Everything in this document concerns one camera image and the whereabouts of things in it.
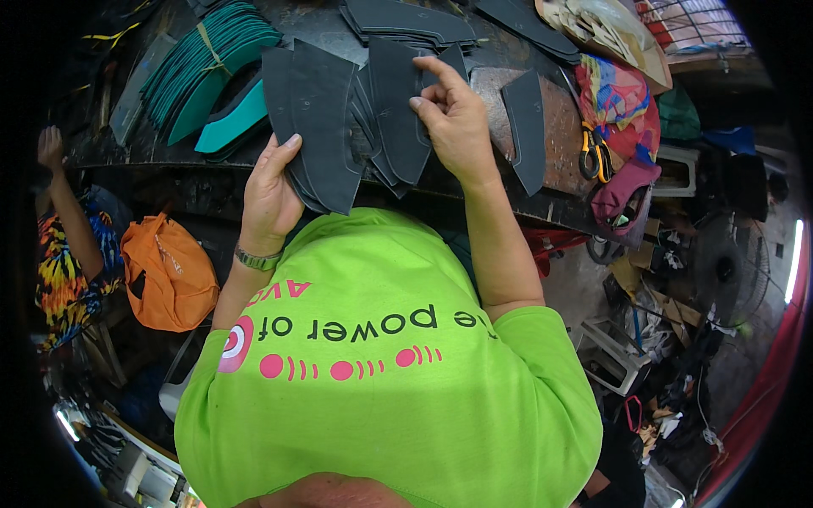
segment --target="wire rack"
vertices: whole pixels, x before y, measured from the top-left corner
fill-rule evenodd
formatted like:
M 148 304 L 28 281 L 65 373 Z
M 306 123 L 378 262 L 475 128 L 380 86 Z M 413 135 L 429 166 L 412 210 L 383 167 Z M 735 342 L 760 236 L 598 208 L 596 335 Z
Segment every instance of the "wire rack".
M 721 0 L 649 0 L 639 1 L 636 7 L 668 54 L 722 54 L 731 47 L 751 47 Z

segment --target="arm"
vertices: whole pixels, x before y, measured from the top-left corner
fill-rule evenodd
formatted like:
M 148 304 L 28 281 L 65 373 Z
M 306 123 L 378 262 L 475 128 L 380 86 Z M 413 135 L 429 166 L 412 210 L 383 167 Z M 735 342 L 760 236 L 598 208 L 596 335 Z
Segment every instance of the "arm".
M 298 134 L 283 146 L 277 143 L 276 134 L 272 135 L 246 182 L 239 242 L 251 255 L 265 258 L 278 254 L 285 236 L 302 217 L 305 206 L 283 172 L 285 164 L 291 162 L 301 146 L 302 137 Z M 233 258 L 232 270 L 217 300 L 211 329 L 231 329 L 251 297 L 265 288 L 273 275 L 274 270 L 248 268 Z
M 429 130 L 438 158 L 463 186 L 472 263 L 483 310 L 496 321 L 509 310 L 544 306 L 542 284 L 494 162 L 480 97 L 434 57 L 415 65 L 440 80 L 410 105 Z
M 42 131 L 37 160 L 43 166 L 47 166 L 54 175 L 48 188 L 51 202 L 54 203 L 54 210 L 65 231 L 65 240 L 71 255 L 79 262 L 82 275 L 90 281 L 104 268 L 102 251 L 96 242 L 96 236 L 85 216 L 85 211 L 82 210 L 65 178 L 62 152 L 62 134 L 59 129 L 48 127 Z

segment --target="wristwatch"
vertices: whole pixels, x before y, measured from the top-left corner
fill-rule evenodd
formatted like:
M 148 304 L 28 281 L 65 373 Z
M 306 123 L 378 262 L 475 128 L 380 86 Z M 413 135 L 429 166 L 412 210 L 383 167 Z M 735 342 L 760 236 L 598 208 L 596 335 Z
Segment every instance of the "wristwatch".
M 237 261 L 243 263 L 248 268 L 254 268 L 255 270 L 260 271 L 269 271 L 276 268 L 277 263 L 279 263 L 280 259 L 282 258 L 283 252 L 284 250 L 281 250 L 272 256 L 268 256 L 267 258 L 260 258 L 259 256 L 253 256 L 245 252 L 240 247 L 240 244 L 234 246 L 234 255 L 237 256 Z

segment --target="cluttered floor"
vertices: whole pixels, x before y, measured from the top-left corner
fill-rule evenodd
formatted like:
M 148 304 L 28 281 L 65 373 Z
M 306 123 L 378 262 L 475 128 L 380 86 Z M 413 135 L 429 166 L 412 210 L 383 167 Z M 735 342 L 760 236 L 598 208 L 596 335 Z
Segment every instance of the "cluttered floor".
M 423 54 L 486 105 L 546 303 L 589 377 L 607 449 L 632 460 L 623 474 L 609 458 L 597 471 L 610 484 L 637 479 L 646 498 L 619 506 L 701 506 L 715 494 L 747 451 L 741 422 L 764 398 L 754 387 L 782 381 L 770 369 L 799 298 L 793 267 L 807 255 L 781 119 L 718 108 L 743 97 L 743 83 L 771 91 L 722 4 L 681 14 L 647 0 L 609 11 L 586 0 L 130 3 L 89 25 L 56 81 L 59 129 L 40 141 L 41 196 L 64 154 L 106 255 L 90 282 L 54 277 L 53 253 L 72 263 L 65 233 L 74 236 L 37 202 L 50 247 L 32 310 L 46 321 L 32 339 L 55 418 L 110 499 L 199 503 L 173 422 L 272 132 L 314 140 L 286 169 L 304 222 L 392 208 L 471 264 L 463 192 L 407 107 L 432 84 L 411 63 Z M 722 38 L 704 42 L 685 21 Z M 722 72 L 717 56 L 729 50 Z M 65 198 L 49 192 L 54 206 Z M 150 263 L 195 267 L 181 277 L 183 306 Z M 56 293 L 80 305 L 67 309 Z M 632 499 L 636 489 L 621 488 Z

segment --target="scissors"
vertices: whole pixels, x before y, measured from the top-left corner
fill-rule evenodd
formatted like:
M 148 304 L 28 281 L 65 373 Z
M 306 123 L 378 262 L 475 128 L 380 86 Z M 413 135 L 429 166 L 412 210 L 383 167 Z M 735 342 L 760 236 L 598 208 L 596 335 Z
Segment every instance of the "scissors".
M 579 111 L 581 117 L 582 143 L 581 155 L 579 156 L 581 175 L 587 180 L 597 177 L 599 181 L 605 184 L 610 181 L 613 174 L 610 149 L 607 147 L 602 135 L 598 133 L 598 130 L 591 128 L 585 121 L 585 117 L 581 114 L 581 109 L 579 109 L 579 95 L 576 93 L 576 89 L 573 88 L 564 69 L 560 67 L 559 70 L 562 71 L 562 76 L 564 76 L 567 87 L 570 89 L 570 94 L 573 96 L 573 100 L 576 101 L 576 110 Z M 587 163 L 588 157 L 593 162 L 591 165 Z

